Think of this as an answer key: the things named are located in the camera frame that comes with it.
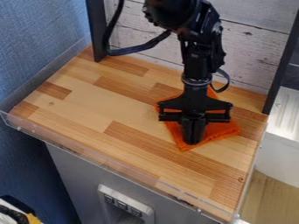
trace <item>wooden floor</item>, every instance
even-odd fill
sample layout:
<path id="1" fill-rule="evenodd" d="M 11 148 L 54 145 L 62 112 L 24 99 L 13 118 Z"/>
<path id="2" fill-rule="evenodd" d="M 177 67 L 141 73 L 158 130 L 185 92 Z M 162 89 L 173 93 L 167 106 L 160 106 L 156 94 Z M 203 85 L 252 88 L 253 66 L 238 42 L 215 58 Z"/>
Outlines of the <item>wooden floor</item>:
<path id="1" fill-rule="evenodd" d="M 299 188 L 255 171 L 240 217 L 250 224 L 299 223 Z"/>

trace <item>black cable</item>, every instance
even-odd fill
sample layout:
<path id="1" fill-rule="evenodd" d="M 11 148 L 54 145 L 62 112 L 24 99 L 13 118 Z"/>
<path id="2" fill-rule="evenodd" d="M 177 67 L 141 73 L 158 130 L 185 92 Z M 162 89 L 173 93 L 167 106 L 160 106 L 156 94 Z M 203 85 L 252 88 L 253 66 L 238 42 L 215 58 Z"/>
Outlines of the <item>black cable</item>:
<path id="1" fill-rule="evenodd" d="M 115 49 L 115 50 L 110 49 L 109 40 L 110 40 L 111 34 L 115 28 L 115 25 L 116 25 L 120 15 L 122 14 L 123 5 L 124 5 L 124 0 L 119 0 L 115 14 L 113 15 L 111 21 L 108 24 L 107 29 L 105 30 L 105 33 L 104 33 L 103 47 L 104 47 L 104 50 L 107 53 L 107 55 L 120 56 L 120 55 L 124 55 L 124 54 L 138 53 L 141 51 L 145 51 L 145 50 L 155 47 L 157 44 L 159 44 L 159 42 L 168 38 L 171 35 L 171 31 L 164 31 L 159 36 L 151 39 L 150 41 L 148 41 L 145 44 L 125 47 L 125 48 Z"/>
<path id="2" fill-rule="evenodd" d="M 221 74 L 224 78 L 226 78 L 227 83 L 225 84 L 224 87 L 221 87 L 220 89 L 215 89 L 214 86 L 212 85 L 212 83 L 210 84 L 210 86 L 211 86 L 212 90 L 214 90 L 216 93 L 222 93 L 229 87 L 229 84 L 231 83 L 231 78 L 229 77 L 228 73 L 226 73 L 224 70 L 222 70 L 220 68 L 217 70 L 217 72 L 219 74 Z"/>
<path id="3" fill-rule="evenodd" d="M 6 206 L 0 205 L 0 213 L 10 216 L 17 224 L 29 224 L 27 217 L 23 213 L 9 209 Z"/>

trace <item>wooden tabletop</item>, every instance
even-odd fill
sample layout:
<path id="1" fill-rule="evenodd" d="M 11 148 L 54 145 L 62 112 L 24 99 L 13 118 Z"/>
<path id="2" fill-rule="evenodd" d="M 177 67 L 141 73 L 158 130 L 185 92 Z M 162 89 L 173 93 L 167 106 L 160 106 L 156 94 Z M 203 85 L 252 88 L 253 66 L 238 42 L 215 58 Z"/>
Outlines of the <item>wooden tabletop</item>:
<path id="1" fill-rule="evenodd" d="M 219 94 L 234 104 L 241 133 L 182 152 L 154 109 L 159 99 L 182 91 L 180 76 L 127 56 L 95 63 L 88 47 L 10 114 L 47 130 L 36 130 L 42 138 L 229 221 L 265 129 L 265 96 L 236 87 Z"/>

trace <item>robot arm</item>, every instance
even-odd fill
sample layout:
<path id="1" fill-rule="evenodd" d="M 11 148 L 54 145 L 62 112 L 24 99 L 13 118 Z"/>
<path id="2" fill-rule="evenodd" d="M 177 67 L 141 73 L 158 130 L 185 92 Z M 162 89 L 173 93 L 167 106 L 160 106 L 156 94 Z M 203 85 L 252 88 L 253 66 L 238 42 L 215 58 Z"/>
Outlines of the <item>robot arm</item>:
<path id="1" fill-rule="evenodd" d="M 178 122 L 182 127 L 184 141 L 197 144 L 203 139 L 208 123 L 229 123 L 229 102 L 207 96 L 207 88 L 212 88 L 212 74 L 221 73 L 227 84 L 216 92 L 222 92 L 229 85 L 229 76 L 219 68 L 226 56 L 222 48 L 222 26 L 218 12 L 205 0 L 145 0 L 143 13 L 150 23 L 164 28 L 162 34 L 149 42 L 128 48 L 110 50 L 108 40 L 122 13 L 124 0 L 120 0 L 116 13 L 104 35 L 104 48 L 108 55 L 136 53 L 156 46 L 175 32 L 180 41 L 184 72 L 182 82 L 184 92 L 175 99 L 160 101 L 159 120 Z M 180 112 L 167 112 L 176 109 Z M 212 110 L 223 113 L 209 113 Z"/>

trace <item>orange fabric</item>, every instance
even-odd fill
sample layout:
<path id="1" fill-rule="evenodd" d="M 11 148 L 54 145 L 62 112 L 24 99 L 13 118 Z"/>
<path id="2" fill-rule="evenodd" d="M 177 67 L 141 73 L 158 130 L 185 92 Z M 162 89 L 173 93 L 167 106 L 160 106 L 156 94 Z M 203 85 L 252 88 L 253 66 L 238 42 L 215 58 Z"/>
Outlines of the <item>orange fabric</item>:
<path id="1" fill-rule="evenodd" d="M 218 99 L 216 93 L 210 87 L 208 88 L 207 95 L 212 98 Z M 181 151 L 187 151 L 195 147 L 198 147 L 202 144 L 206 144 L 208 142 L 215 141 L 215 140 L 220 140 L 233 135 L 238 135 L 240 133 L 240 126 L 233 118 L 229 123 L 211 122 L 205 126 L 204 139 L 198 144 L 189 145 L 185 143 L 183 140 L 180 124 L 178 124 L 177 122 L 164 122 L 164 123 L 166 124 L 166 127 L 172 134 L 174 141 L 177 143 L 177 146 Z"/>

